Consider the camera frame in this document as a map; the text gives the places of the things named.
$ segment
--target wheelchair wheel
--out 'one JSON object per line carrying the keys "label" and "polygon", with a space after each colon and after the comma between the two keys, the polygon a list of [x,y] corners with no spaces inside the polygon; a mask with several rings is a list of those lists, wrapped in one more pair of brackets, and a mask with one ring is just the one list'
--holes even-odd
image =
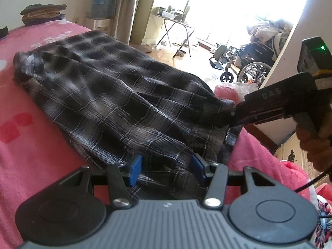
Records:
{"label": "wheelchair wheel", "polygon": [[233,82],[233,80],[234,80],[234,77],[230,72],[222,73],[220,76],[221,82]]}
{"label": "wheelchair wheel", "polygon": [[262,85],[271,70],[271,66],[262,62],[253,62],[243,67],[238,76],[237,82],[256,82],[258,88]]}

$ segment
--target cable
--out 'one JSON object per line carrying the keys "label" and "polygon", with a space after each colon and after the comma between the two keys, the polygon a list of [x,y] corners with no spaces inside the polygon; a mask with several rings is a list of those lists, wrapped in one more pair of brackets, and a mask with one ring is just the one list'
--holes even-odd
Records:
{"label": "cable", "polygon": [[315,184],[316,182],[318,182],[320,179],[324,178],[327,174],[329,174],[332,171],[332,165],[327,168],[327,170],[325,170],[323,173],[319,174],[315,179],[313,179],[312,181],[310,181],[309,183],[301,186],[298,189],[295,189],[294,192],[298,193],[303,191],[304,189],[307,189],[309,186]]}

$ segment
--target glove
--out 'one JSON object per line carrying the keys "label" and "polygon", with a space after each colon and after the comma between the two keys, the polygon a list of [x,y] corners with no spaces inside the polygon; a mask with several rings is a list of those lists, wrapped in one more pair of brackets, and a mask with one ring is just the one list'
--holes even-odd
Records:
{"label": "glove", "polygon": [[312,162],[318,171],[325,171],[332,164],[332,147],[328,139],[332,135],[332,110],[330,109],[324,116],[318,137],[312,136],[299,126],[295,132],[301,149],[308,152],[308,161]]}

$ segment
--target pink blanket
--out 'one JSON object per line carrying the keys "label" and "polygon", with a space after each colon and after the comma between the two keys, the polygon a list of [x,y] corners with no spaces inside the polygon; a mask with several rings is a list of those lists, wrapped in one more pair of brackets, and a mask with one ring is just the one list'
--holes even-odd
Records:
{"label": "pink blanket", "polygon": [[[28,51],[85,31],[88,29],[66,20],[53,21],[12,30],[0,41],[0,248],[16,248],[22,243],[14,215],[24,200],[85,164],[67,145],[56,125],[11,81],[12,59],[18,51]],[[280,163],[242,130],[230,168],[241,170],[244,166],[254,166],[291,189],[307,180],[295,164]],[[239,189],[230,188],[226,199],[230,202],[237,196]],[[309,199],[308,191],[303,196]]]}

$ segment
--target plaid shirt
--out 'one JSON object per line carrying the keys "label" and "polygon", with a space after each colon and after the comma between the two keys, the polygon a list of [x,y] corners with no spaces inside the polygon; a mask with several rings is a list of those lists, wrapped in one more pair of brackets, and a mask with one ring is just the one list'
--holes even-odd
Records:
{"label": "plaid shirt", "polygon": [[100,31],[19,52],[13,63],[14,80],[89,163],[105,167],[143,155],[139,182],[129,189],[133,198],[203,197],[191,155],[225,162],[240,131],[197,124],[232,101]]}

